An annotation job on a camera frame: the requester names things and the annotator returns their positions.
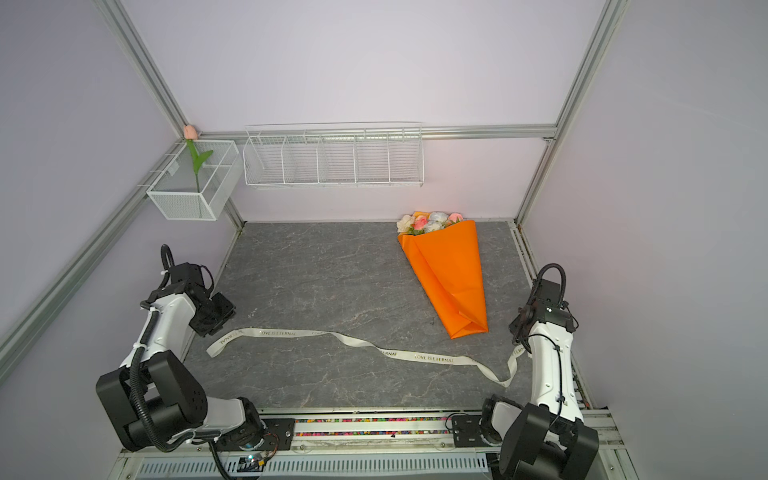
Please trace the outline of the white ribbon strip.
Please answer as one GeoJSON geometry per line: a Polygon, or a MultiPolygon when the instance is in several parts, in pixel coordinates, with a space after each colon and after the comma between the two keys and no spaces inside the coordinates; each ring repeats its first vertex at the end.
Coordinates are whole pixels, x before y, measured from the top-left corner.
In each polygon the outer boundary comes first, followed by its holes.
{"type": "Polygon", "coordinates": [[[512,350],[512,353],[509,355],[506,361],[508,377],[499,378],[491,368],[468,356],[450,356],[450,355],[443,355],[443,354],[436,354],[436,353],[381,348],[366,340],[351,337],[351,336],[337,333],[337,332],[332,332],[332,331],[249,327],[249,328],[235,329],[224,334],[221,338],[215,340],[206,349],[206,354],[210,358],[215,358],[218,355],[220,355],[230,343],[241,338],[301,339],[301,338],[314,338],[314,337],[321,337],[321,336],[332,336],[341,344],[350,348],[374,349],[378,351],[380,354],[382,354],[384,357],[387,357],[393,360],[411,362],[411,363],[443,365],[443,366],[451,366],[451,367],[455,367],[455,366],[475,367],[486,379],[502,387],[508,387],[512,383],[512,380],[515,378],[518,371],[517,360],[522,355],[527,353],[527,350],[523,346],[515,346],[512,350]]]}

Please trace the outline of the orange wrapping paper sheet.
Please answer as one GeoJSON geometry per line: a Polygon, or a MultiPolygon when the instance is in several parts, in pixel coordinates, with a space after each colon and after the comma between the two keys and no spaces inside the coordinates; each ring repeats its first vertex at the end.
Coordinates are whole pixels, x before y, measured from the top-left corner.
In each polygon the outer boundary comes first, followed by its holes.
{"type": "MultiPolygon", "coordinates": [[[[430,213],[410,215],[429,217],[430,213]]],[[[420,235],[410,230],[398,234],[398,243],[450,338],[489,331],[475,221],[464,218],[420,235]]]]}

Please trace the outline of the white rose fake flower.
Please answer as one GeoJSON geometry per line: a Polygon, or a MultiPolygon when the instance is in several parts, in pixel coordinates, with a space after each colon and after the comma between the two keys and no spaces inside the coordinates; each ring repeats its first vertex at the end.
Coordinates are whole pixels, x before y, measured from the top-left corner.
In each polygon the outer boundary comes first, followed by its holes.
{"type": "Polygon", "coordinates": [[[431,212],[428,221],[423,228],[424,233],[431,233],[442,230],[446,227],[449,215],[444,212],[431,212]]]}

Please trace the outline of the dark pink rose fake flower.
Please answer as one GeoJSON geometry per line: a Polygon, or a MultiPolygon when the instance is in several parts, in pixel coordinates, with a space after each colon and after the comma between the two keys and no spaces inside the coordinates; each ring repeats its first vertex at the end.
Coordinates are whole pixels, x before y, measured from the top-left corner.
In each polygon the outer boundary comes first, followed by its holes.
{"type": "Polygon", "coordinates": [[[411,225],[412,234],[413,235],[423,234],[428,223],[429,223],[429,218],[427,216],[421,215],[416,217],[414,219],[414,222],[411,225]]]}

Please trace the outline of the cream rose fake flower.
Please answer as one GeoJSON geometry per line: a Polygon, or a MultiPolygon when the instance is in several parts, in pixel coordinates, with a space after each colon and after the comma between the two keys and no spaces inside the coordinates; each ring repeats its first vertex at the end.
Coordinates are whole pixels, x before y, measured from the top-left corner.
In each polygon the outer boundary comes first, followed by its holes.
{"type": "Polygon", "coordinates": [[[412,215],[403,215],[396,223],[398,234],[407,234],[415,222],[412,215]]]}

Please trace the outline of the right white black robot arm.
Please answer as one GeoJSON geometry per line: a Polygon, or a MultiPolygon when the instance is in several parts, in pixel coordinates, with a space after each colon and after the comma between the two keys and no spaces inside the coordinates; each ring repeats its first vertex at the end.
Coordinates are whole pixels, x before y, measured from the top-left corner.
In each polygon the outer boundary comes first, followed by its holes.
{"type": "Polygon", "coordinates": [[[494,395],[480,426],[500,451],[490,461],[493,479],[585,479],[599,450],[576,400],[571,350],[578,321],[566,301],[535,300],[510,324],[515,346],[531,355],[531,399],[517,405],[494,395]]]}

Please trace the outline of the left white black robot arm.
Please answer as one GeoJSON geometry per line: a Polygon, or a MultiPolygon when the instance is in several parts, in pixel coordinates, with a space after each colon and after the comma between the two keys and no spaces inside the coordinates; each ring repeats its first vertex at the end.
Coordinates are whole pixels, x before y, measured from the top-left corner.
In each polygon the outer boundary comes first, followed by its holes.
{"type": "Polygon", "coordinates": [[[187,329],[201,336],[219,331],[234,305],[220,293],[166,289],[151,293],[142,307],[148,315],[131,352],[95,387],[122,446],[169,453],[196,440],[227,450],[262,445],[267,427],[253,403],[208,396],[179,358],[187,329]]]}

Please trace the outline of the pink tulip fake flower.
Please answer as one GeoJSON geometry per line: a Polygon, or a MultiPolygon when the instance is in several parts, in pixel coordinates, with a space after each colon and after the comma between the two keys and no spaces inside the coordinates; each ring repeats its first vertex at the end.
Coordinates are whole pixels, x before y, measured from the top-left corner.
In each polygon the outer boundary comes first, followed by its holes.
{"type": "Polygon", "coordinates": [[[192,125],[185,125],[183,127],[183,134],[184,139],[186,143],[187,150],[189,151],[190,157],[192,159],[192,169],[193,174],[195,177],[195,186],[196,191],[198,193],[201,192],[200,187],[200,181],[199,181],[199,172],[202,168],[202,166],[207,162],[207,160],[213,155],[212,150],[207,151],[199,151],[197,148],[196,141],[198,140],[198,132],[196,128],[192,125]]]}

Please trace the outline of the white mesh corner basket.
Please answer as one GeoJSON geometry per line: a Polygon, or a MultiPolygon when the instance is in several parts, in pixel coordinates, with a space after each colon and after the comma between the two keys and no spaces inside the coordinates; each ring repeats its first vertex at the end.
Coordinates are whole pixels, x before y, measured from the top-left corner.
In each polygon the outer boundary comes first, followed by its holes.
{"type": "Polygon", "coordinates": [[[168,220],[217,220],[243,175],[235,142],[196,140],[194,145],[182,145],[148,187],[149,198],[168,220]]]}

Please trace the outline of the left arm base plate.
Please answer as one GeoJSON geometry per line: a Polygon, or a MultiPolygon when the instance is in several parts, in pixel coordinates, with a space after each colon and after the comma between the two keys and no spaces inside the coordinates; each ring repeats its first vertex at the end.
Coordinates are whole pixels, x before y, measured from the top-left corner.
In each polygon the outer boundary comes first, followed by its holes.
{"type": "Polygon", "coordinates": [[[291,449],[296,426],[295,418],[266,418],[265,432],[259,439],[253,439],[240,447],[241,451],[287,451],[291,449]]]}

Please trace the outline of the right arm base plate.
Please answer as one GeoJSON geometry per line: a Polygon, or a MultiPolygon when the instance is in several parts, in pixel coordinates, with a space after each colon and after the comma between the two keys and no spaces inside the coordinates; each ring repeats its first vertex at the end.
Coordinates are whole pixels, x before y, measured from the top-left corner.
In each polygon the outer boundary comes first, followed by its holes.
{"type": "Polygon", "coordinates": [[[457,448],[491,446],[483,434],[479,414],[463,412],[451,414],[446,419],[446,428],[452,435],[453,444],[457,448]]]}

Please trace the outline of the aluminium front rail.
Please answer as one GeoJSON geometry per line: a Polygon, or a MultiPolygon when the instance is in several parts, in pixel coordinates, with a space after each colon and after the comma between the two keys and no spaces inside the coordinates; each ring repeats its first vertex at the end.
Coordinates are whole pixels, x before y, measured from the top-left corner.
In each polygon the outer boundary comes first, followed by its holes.
{"type": "MultiPolygon", "coordinates": [[[[304,452],[330,449],[334,446],[363,447],[425,446],[437,450],[457,448],[446,428],[446,419],[456,413],[432,411],[364,412],[360,414],[331,413],[308,415],[264,415],[266,418],[295,418],[296,426],[291,449],[304,452]]],[[[481,420],[485,438],[495,447],[490,427],[481,420]]]]}

